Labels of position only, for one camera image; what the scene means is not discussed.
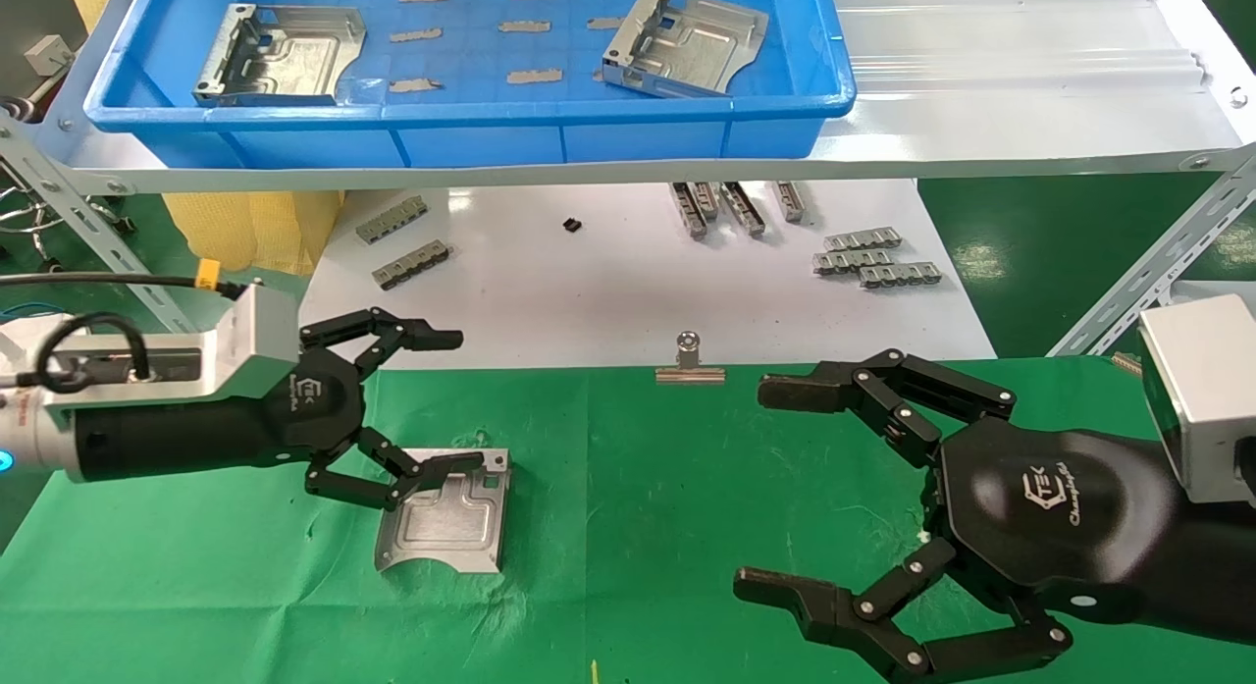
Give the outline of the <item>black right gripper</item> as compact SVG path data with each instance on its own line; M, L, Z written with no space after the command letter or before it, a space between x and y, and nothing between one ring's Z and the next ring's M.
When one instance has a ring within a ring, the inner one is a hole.
M852 412L908 464L929 468L937 537L862 592L742 567L736 599L785 609L804 640L857 654L888 683L1041 669L1073 648L1071 631L1045 609L1096 624L1176 626L1167 541L1178 482L1166 453L1099 430L1011 425L1015 403L1009 389L896 348L862 361L819 361L808 375L761 377L759 405ZM916 405L966 427L942 442ZM1011 625L912 639L894 617L945 577Z

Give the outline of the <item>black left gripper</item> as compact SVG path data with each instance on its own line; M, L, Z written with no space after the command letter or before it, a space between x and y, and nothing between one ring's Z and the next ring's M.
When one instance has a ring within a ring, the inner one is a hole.
M362 429L365 402L362 382L397 351L453 351L465 343L456 330L436 330L425 319L394 318L382 307L345 313L300 328L300 359L288 371L288 414L280 415L280 463L309 463L304 489L319 498L394 511L413 494L440 489L452 474L484 468L480 451L417 459L381 430ZM340 343L372 338L353 359L333 351ZM386 469L387 482L350 477L332 469L350 448Z

